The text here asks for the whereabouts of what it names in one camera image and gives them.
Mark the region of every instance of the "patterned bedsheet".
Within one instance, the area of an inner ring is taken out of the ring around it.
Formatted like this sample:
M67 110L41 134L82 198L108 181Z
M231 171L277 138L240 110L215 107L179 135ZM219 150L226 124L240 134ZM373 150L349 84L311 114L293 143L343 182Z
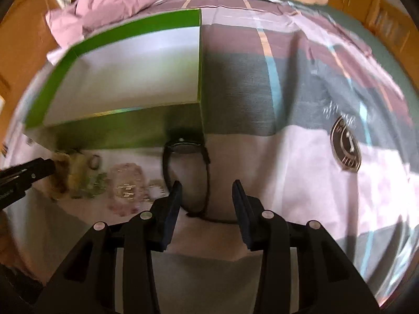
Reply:
M400 88L357 35L293 4L164 0L136 18L183 8L202 9L202 109L212 161L209 217L234 218L231 185L240 179L248 195L287 221L320 221L382 304L418 246L418 144ZM16 113L3 166L30 157L18 151L29 150L20 121L40 84L32 85ZM339 116L359 142L362 163L356 174L342 171L332 154L329 135ZM43 152L36 145L30 150ZM66 216L50 209L54 206L45 206L42 216ZM25 242L22 250L28 242L17 223L23 208L25 201L8 209L18 241ZM69 226L77 226L76 220L66 217ZM56 221L45 228L43 249L57 244L50 238L60 228ZM70 242L87 229L83 225ZM66 249L51 263L59 263ZM249 312L260 256L249 255L237 226L181 214L167 253L153 258L162 312L190 310L185 297L200 306L195 312ZM179 277L179 286L170 287L162 270ZM227 279L220 281L220 275ZM208 298L198 301L202 284Z

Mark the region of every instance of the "gray stripe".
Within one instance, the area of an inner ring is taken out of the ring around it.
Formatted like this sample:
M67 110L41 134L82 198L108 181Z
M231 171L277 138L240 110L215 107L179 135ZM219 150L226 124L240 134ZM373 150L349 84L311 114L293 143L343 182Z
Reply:
M261 256L237 262L152 253L162 313L252 313Z
M405 267L408 267L414 255L418 236L419 226L411 232L409 226L402 222L374 232L366 277L368 286L378 298L385 299L394 291L394 285L389 289L391 278L395 276L396 280L398 279L395 270L400 267L400 262L403 260L401 257L404 255L406 255Z
M283 1L296 4L290 0ZM262 2L262 0L257 2L258 8L261 7L260 2ZM266 6L267 7L265 9L269 11L271 8L270 3L266 2ZM339 25L356 33L363 41L365 41L367 45L372 49L372 53L377 62L379 62L379 64L393 77L393 80L403 90L413 120L415 124L419 124L419 103L416 90L409 80L409 77L401 68L400 64L377 37L375 37L369 30L365 29L359 21L328 5L303 6L302 9L306 10L307 12L311 10L311 13L314 16L317 16L317 12L320 12L321 14L325 15L326 18L332 17L333 20L335 20Z
M346 116L357 140L366 143L365 129L359 116L360 102L368 110L368 131L372 145L398 150L411 170L419 171L418 148L413 128L387 109L374 88L360 87L319 60L309 61L305 52L289 58L274 58L286 119L286 125L327 132L340 114ZM275 131L272 95L267 66L259 55L205 53L202 109L205 132L213 134L251 134L271 136Z

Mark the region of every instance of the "circular logo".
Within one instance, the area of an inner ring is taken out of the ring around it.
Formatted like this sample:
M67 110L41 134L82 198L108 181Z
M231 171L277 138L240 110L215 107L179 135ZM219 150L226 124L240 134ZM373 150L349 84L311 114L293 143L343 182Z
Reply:
M333 155L344 170L357 172L361 166L361 151L358 142L342 117L332 127L330 144Z

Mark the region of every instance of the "pink blanket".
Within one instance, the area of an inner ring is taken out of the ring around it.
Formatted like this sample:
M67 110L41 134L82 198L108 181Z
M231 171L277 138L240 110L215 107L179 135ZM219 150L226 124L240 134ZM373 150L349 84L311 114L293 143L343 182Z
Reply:
M129 18L158 0L77 0L45 16L58 45L68 48L93 30Z

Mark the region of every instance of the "black clamp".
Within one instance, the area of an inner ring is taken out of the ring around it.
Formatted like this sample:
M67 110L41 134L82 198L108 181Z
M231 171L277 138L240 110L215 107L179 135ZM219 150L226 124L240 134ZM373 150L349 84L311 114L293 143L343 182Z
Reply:
M0 171L0 210L25 197L32 183L54 172L54 162L42 158Z
M149 211L129 222L96 223L58 267L35 306L35 314L115 314L114 278L117 248L124 248L125 314L160 313L150 251L170 243L182 199L182 185L156 199Z
M376 314L367 284L326 229L317 221L286 222L233 183L233 203L243 242L263 250L254 313L289 314L290 247L297 248L299 311L310 314Z

